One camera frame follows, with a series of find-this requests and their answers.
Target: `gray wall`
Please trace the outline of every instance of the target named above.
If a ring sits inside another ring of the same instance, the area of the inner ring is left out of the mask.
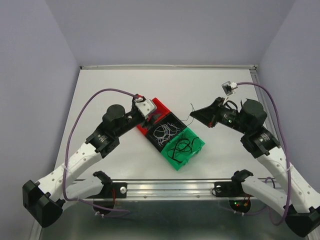
[[[320,1],[297,0],[259,65],[292,163],[320,191]]]
[[[82,66],[257,64],[295,0],[46,0]]]
[[[53,169],[79,67],[44,0],[1,0],[0,31],[0,239],[25,240],[22,185]]]

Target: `wire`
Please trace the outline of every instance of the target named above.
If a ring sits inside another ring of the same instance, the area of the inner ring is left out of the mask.
[[[248,206],[248,204],[249,204],[249,202],[250,202],[250,198],[251,198],[251,195],[249,195],[248,200],[247,200],[246,203],[244,204],[245,207]]]
[[[119,89],[116,89],[116,88],[105,88],[105,89],[102,89],[100,91],[97,91],[92,97],[89,98],[89,100],[84,104],[83,108],[81,109],[78,117],[76,118],[73,126],[72,126],[72,129],[71,129],[71,132],[69,134],[69,137],[68,137],[68,140],[67,140],[67,143],[66,143],[66,149],[65,149],[65,157],[64,157],[64,170],[63,170],[63,177],[62,177],[62,193],[63,193],[63,197],[66,201],[78,201],[78,202],[81,202],[81,203],[84,203],[84,204],[87,204],[87,205],[90,205],[92,207],[95,207],[95,208],[98,208],[98,209],[102,209],[102,210],[106,210],[106,211],[111,211],[111,212],[122,212],[123,214],[121,215],[117,215],[117,216],[108,216],[108,218],[119,218],[119,217],[123,217],[127,214],[130,213],[129,210],[125,210],[125,209],[113,209],[113,208],[107,208],[107,207],[102,207],[102,206],[99,206],[99,205],[96,205],[94,203],[91,203],[89,201],[86,201],[86,200],[83,200],[83,199],[78,199],[78,198],[68,198],[67,196],[67,186],[66,186],[66,178],[67,178],[67,169],[68,169],[68,160],[69,160],[69,148],[70,148],[70,142],[71,142],[71,138],[72,138],[72,135],[75,131],[75,128],[80,120],[80,117],[81,115],[83,114],[83,112],[85,111],[86,107],[89,105],[89,103],[97,96],[99,95],[100,93],[103,93],[103,92],[107,92],[107,91],[114,91],[114,92],[118,92],[118,93],[121,93],[121,94],[126,94],[126,95],[129,95],[133,98],[139,98],[139,96],[137,95],[134,95],[132,93],[129,93],[127,91],[122,91],[122,90],[119,90]]]
[[[228,100],[228,101],[226,101],[226,103],[224,104],[224,105],[227,106],[230,110],[233,110],[232,107],[230,107],[228,103],[232,104],[232,105],[235,107],[235,110],[238,112],[238,106],[237,106],[237,104],[235,104],[235,102],[233,102],[233,101],[231,101],[231,100]]]
[[[153,136],[155,137],[159,146],[163,146],[164,142],[167,142],[171,139],[172,136],[175,136],[180,131],[179,127],[176,127],[173,123],[161,124],[153,131]]]
[[[190,104],[191,104],[191,107],[192,107],[192,112],[194,112],[194,111],[195,111],[195,108],[194,108],[194,106],[192,105],[192,103],[190,103]],[[189,117],[190,117],[190,115],[191,115],[192,112],[189,113],[189,115],[188,115],[188,117],[187,117],[186,120],[181,120],[181,121],[182,121],[182,122],[188,121],[188,120],[189,120]],[[193,118],[192,118],[192,121],[187,125],[187,127],[188,127],[190,124],[192,124],[192,123],[194,122],[194,120],[195,120],[195,118],[193,117]]]
[[[193,153],[193,152],[194,152],[194,151],[193,151],[193,146],[194,146],[194,142],[195,142],[196,139],[199,139],[199,137],[198,137],[198,136],[195,137],[195,138],[192,139],[192,141],[190,142],[190,139],[189,139],[189,138],[184,137],[184,136],[181,136],[181,137],[178,139],[178,141],[176,142],[174,148],[169,149],[169,150],[167,151],[167,156],[168,156],[169,158],[171,158],[172,160],[176,161],[177,163],[180,163],[180,164],[181,164],[182,161],[179,161],[178,159],[175,158],[176,151],[178,152],[178,154],[179,154],[179,153],[188,153],[188,152]]]
[[[112,200],[113,200],[113,206],[115,206],[115,204],[116,204],[116,191],[114,188],[112,189]]]
[[[291,198],[291,190],[292,190],[292,186],[291,186],[291,171],[290,171],[290,160],[289,160],[289,157],[288,157],[288,147],[287,147],[287,142],[286,142],[286,139],[285,139],[285,136],[284,136],[284,133],[283,133],[283,130],[282,130],[282,126],[281,126],[281,123],[280,123],[280,118],[279,118],[279,112],[278,112],[278,109],[277,109],[277,106],[276,106],[276,103],[274,101],[274,99],[272,98],[270,92],[264,87],[264,86],[261,86],[260,84],[257,84],[257,83],[253,83],[253,82],[239,82],[237,83],[238,86],[241,86],[241,85],[253,85],[253,86],[256,86],[256,87],[259,87],[261,88],[262,90],[265,91],[265,93],[268,95],[271,103],[272,103],[272,106],[274,108],[274,112],[275,112],[275,117],[276,117],[276,123],[278,125],[278,130],[279,130],[279,133],[280,133],[280,136],[281,136],[281,139],[282,139],[282,142],[283,142],[283,150],[284,150],[284,153],[286,155],[286,158],[285,158],[285,161],[286,161],[286,168],[288,169],[287,171],[287,178],[288,178],[288,191],[287,191],[287,195],[286,195],[286,203],[285,203],[285,207],[284,207],[284,213],[280,219],[279,222],[275,222],[272,218],[271,218],[271,215],[270,216],[270,220],[272,222],[272,224],[276,225],[276,226],[279,226],[280,224],[282,224],[285,219],[286,219],[286,216],[288,214],[288,211],[289,211],[289,206],[290,206],[290,198]]]

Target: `tangled white wire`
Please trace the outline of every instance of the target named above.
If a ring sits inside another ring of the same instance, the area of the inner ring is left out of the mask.
[[[179,130],[180,128],[176,127],[172,123],[161,124],[153,131],[153,136],[156,138],[158,145],[163,146],[164,143],[167,142],[172,136],[176,135]]]

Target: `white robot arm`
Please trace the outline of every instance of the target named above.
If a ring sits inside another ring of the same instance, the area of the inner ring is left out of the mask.
[[[42,227],[48,227],[76,200],[98,195],[112,182],[103,172],[95,172],[84,181],[74,181],[113,151],[120,144],[120,136],[139,124],[152,123],[150,116],[156,109],[150,99],[142,96],[133,98],[128,113],[121,105],[110,106],[102,123],[65,163],[37,182],[29,180],[23,185],[23,206]]]
[[[230,82],[222,85],[228,99],[237,87],[237,84]],[[241,106],[238,112],[234,102],[218,97],[213,104],[193,111],[190,116],[209,128],[220,123],[243,133],[244,136],[240,141],[244,148],[267,168],[286,193],[290,185],[291,202],[287,204],[286,194],[264,184],[247,170],[237,171],[231,178],[231,182],[216,182],[215,195],[239,197],[245,193],[255,196],[280,215],[284,215],[283,220],[293,232],[300,237],[305,237],[320,225],[320,194],[307,183],[291,163],[287,168],[286,155],[279,141],[263,127],[267,118],[263,106],[251,99],[247,99],[244,104],[241,103]]]

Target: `table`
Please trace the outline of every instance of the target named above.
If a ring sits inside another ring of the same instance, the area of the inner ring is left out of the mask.
[[[224,97],[221,84],[252,82],[248,69],[95,69],[81,70],[67,118],[55,167],[64,161],[66,143],[77,115],[85,102],[97,91],[117,88],[139,93],[146,98],[157,97],[178,118],[187,119],[194,108],[210,105],[217,97]],[[253,86],[240,86],[232,100],[257,100]],[[112,104],[121,104],[128,112],[131,98],[117,92],[98,95],[84,111],[71,140],[70,155],[95,130],[103,114]],[[247,169],[258,178],[268,177],[269,172],[243,148],[242,134],[218,124],[207,128],[195,120],[190,126],[204,142],[201,152],[188,164],[176,171],[155,147],[137,130],[133,129],[120,138],[120,145],[105,159],[84,172],[85,179],[95,171],[104,171],[112,179],[228,179],[237,170]]]

